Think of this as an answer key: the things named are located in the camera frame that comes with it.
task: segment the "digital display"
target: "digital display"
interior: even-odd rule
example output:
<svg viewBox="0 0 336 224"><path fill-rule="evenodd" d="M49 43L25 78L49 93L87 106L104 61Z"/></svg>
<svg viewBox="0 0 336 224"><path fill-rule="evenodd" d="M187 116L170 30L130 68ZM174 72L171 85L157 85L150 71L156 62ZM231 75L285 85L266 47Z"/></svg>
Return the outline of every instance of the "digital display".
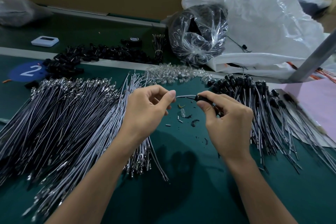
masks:
<svg viewBox="0 0 336 224"><path fill-rule="evenodd" d="M48 41L53 41L55 40L54 38L48 38L48 37L41 37L41 40L48 40Z"/></svg>

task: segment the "blue circle sticker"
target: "blue circle sticker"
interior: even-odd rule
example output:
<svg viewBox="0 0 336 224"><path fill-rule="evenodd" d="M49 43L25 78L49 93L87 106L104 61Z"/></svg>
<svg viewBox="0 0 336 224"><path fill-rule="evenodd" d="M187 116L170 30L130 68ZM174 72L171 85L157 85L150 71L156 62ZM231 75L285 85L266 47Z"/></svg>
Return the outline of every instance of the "blue circle sticker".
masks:
<svg viewBox="0 0 336 224"><path fill-rule="evenodd" d="M21 64L12 69L8 77L16 82L31 82L43 79L47 75L47 71L42 62L43 60Z"/></svg>

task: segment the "hand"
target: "hand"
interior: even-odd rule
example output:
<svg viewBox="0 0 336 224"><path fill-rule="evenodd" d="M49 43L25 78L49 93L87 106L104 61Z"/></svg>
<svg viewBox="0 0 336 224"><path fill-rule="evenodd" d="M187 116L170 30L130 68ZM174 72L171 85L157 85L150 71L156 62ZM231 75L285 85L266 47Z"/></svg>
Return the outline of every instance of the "hand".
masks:
<svg viewBox="0 0 336 224"><path fill-rule="evenodd" d="M153 85L136 89L127 100L126 112L120 133L135 140L139 146L168 115L167 109L175 102L176 91L168 91L162 86Z"/></svg>
<svg viewBox="0 0 336 224"><path fill-rule="evenodd" d="M210 91L203 91L199 95L214 102L225 114L218 118L209 103L197 102L206 115L205 126L212 144L224 161L228 163L249 159L251 157L249 147L253 119L252 109L225 94L218 95Z"/></svg>

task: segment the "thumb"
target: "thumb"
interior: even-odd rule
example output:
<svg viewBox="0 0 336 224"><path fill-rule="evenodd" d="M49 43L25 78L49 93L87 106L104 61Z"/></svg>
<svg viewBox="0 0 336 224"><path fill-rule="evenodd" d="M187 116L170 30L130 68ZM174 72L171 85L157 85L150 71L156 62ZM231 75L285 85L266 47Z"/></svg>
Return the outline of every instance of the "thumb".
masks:
<svg viewBox="0 0 336 224"><path fill-rule="evenodd" d="M205 102L205 101L202 101L202 100L197 101L196 104L205 113L205 117L206 117L207 121L211 121L213 119L216 119L216 112L215 112L215 109L213 109L212 105L210 105L208 102Z"/></svg>
<svg viewBox="0 0 336 224"><path fill-rule="evenodd" d="M160 109L162 110L166 110L167 107L174 101L175 96L175 90L168 91L166 94L163 95L157 106L160 107Z"/></svg>

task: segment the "forearm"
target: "forearm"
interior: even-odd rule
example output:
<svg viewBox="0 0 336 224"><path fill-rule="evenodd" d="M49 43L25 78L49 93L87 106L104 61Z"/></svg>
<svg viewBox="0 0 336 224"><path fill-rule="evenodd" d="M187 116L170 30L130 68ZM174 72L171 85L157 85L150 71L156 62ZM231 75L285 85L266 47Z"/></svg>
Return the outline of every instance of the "forearm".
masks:
<svg viewBox="0 0 336 224"><path fill-rule="evenodd" d="M47 224L100 223L124 165L136 146L118 135Z"/></svg>
<svg viewBox="0 0 336 224"><path fill-rule="evenodd" d="M297 224L251 157L241 163L228 163L228 167L236 181L251 224Z"/></svg>

